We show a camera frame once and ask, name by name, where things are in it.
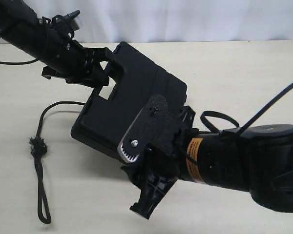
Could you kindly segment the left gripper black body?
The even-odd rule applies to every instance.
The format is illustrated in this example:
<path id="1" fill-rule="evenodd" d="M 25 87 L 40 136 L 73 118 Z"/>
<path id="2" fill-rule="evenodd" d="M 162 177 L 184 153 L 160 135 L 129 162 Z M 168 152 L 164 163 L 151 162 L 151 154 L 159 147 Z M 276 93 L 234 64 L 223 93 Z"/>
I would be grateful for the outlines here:
<path id="1" fill-rule="evenodd" d="M 90 88 L 109 85 L 109 76 L 100 63 L 110 61 L 110 50 L 104 47 L 85 48 L 85 51 L 85 60 L 67 75 L 46 66 L 42 70 L 42 76 L 46 79 L 60 78 L 65 80 L 67 84 L 83 85 Z"/>

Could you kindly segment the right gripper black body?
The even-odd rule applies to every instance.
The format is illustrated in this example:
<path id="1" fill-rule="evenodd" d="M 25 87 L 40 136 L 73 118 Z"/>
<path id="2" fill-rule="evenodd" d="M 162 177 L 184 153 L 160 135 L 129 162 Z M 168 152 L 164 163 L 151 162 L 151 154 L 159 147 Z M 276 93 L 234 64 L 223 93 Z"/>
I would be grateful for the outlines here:
<path id="1" fill-rule="evenodd" d="M 186 144 L 192 133 L 195 112 L 189 106 L 181 106 L 176 112 L 169 110 L 180 123 L 175 134 L 172 155 L 167 156 L 154 148 L 146 148 L 135 163 L 127 164 L 124 171 L 129 180 L 140 189 L 143 173 L 150 168 L 155 174 L 165 177 L 193 181 L 187 170 Z"/>

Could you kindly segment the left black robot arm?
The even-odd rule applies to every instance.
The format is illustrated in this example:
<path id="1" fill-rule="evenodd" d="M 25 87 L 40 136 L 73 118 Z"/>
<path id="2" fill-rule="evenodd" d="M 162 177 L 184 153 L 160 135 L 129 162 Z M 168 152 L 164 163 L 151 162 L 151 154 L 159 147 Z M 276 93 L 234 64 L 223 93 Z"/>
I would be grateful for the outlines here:
<path id="1" fill-rule="evenodd" d="M 109 76 L 100 63 L 108 49 L 85 48 L 74 39 L 80 10 L 49 19 L 38 17 L 22 0 L 0 0 L 0 38 L 45 64 L 42 76 L 95 88 Z"/>

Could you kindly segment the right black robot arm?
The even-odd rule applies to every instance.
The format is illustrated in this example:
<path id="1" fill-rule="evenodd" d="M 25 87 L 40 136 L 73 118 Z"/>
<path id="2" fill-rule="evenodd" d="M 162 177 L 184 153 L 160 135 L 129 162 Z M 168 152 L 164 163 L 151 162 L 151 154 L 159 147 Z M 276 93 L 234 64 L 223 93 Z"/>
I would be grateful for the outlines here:
<path id="1" fill-rule="evenodd" d="M 153 95 L 118 145 L 124 171 L 141 193 L 130 209 L 148 219 L 178 181 L 247 192 L 260 206 L 293 213 L 293 125 L 240 127 L 229 116 L 205 111 L 203 132 L 195 112 L 177 113 Z"/>

